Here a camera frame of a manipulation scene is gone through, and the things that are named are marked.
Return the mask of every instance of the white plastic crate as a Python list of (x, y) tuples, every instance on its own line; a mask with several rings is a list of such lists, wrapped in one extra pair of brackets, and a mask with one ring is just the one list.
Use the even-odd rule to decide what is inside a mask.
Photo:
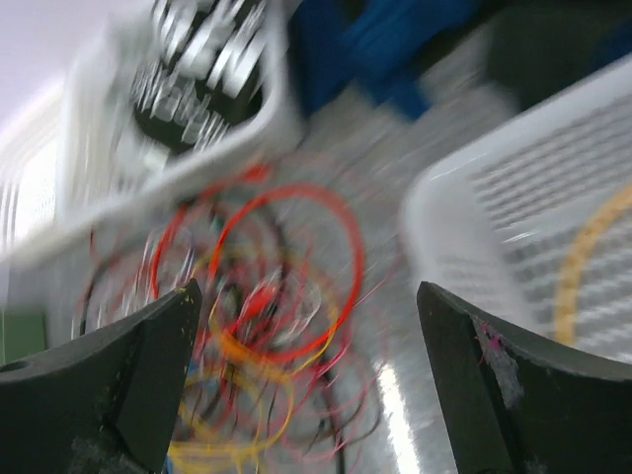
[[(436, 282), (551, 336), (576, 232), (632, 183), (632, 58), (624, 58), (428, 169), (404, 203), (414, 289)], [(575, 346), (632, 361), (632, 211), (582, 273)]]
[[(136, 45), (147, 40), (150, 7), (151, 2), (145, 2), (121, 16), (116, 22), (118, 40)], [(162, 172), (141, 179), (115, 157), (118, 125), (113, 123), (117, 117), (110, 109), (112, 103), (117, 104), (120, 116), (119, 107), (126, 98), (112, 87), (119, 67), (112, 27), (87, 45), (66, 87), (57, 173), (59, 221), (69, 229), (85, 228), (109, 216), (132, 214), (238, 170), (256, 151), (278, 153), (295, 148), (303, 136), (303, 122), (291, 94), (285, 17), (278, 0), (268, 0), (263, 28), (267, 44), (260, 111), (203, 152), (183, 156)], [(130, 108), (126, 115), (131, 119)]]
[[(0, 39), (13, 52), (5, 55), (0, 80), (0, 263), (36, 261), (65, 239), (55, 223), (63, 78), (84, 39), (128, 5), (129, 0), (3, 4)], [(1, 265), (0, 299), (5, 271)]]

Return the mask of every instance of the white plastic basket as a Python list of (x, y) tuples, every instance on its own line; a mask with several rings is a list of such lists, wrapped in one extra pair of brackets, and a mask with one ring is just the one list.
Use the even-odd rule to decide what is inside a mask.
[[(121, 18), (115, 29), (123, 40), (143, 42), (150, 3)], [(57, 173), (57, 216), (70, 228), (109, 216), (132, 214), (195, 190), (242, 167), (256, 151), (285, 152), (303, 136), (303, 122), (290, 93), (285, 17), (278, 0), (268, 0), (263, 28), (264, 103), (249, 121), (231, 129), (200, 153), (192, 153), (162, 172), (137, 179), (115, 158), (115, 128), (108, 112), (117, 97), (112, 27), (101, 32), (78, 56), (66, 87), (61, 154)]]
[(51, 80), (0, 133), (0, 262), (50, 236), (61, 80)]
[[(402, 210), (417, 290), (436, 282), (551, 334), (562, 259), (580, 226), (632, 182), (632, 58), (428, 169)], [(632, 212), (583, 271), (575, 346), (632, 361)]]

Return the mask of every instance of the white wall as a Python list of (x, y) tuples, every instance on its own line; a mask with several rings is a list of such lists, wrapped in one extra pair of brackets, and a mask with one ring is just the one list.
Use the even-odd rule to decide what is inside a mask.
[(0, 0), (0, 127), (50, 78), (110, 12), (134, 0)]

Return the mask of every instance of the shiny floor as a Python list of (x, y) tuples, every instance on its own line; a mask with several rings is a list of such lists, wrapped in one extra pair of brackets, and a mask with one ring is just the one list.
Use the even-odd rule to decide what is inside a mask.
[[(350, 87), (310, 122), (303, 150), (314, 153), (305, 153), (304, 161), (277, 177), (280, 183), (291, 182), (318, 169), (323, 184), (351, 201), (367, 249), (366, 287), (382, 279), (397, 255), (399, 202), (416, 176), (514, 115), (506, 96), (480, 76), (487, 37), (486, 28), (478, 30), (425, 74), (420, 84), (434, 107), (415, 123), (402, 121), (387, 106), (374, 109)], [(328, 255), (344, 259), (346, 249), (331, 248)], [(12, 275), (10, 303), (40, 299), (48, 308), (53, 345), (69, 339), (69, 315), (81, 281), (78, 286), (68, 282), (71, 276), (82, 277), (86, 265), (87, 246), (82, 245), (36, 272)], [(382, 366), (377, 391), (383, 419), (372, 437), (349, 450), (349, 465), (361, 448), (359, 474), (456, 473), (405, 263), (368, 303), (387, 319), (381, 334), (387, 349), (380, 348), (375, 337), (380, 326), (363, 307), (355, 313), (355, 341), (374, 367)], [(328, 472), (335, 472), (334, 466)]]

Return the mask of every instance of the blue fabric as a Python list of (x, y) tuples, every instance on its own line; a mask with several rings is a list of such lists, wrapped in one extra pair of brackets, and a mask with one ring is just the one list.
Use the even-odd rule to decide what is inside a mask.
[(480, 0), (366, 0), (355, 22), (343, 0), (303, 0), (290, 22), (301, 100), (312, 114), (351, 80), (376, 104), (391, 101), (406, 117), (430, 106), (408, 64), (438, 32), (463, 25)]
[(602, 42), (597, 49), (590, 72), (598, 71), (630, 52), (632, 52), (632, 20), (626, 21)]

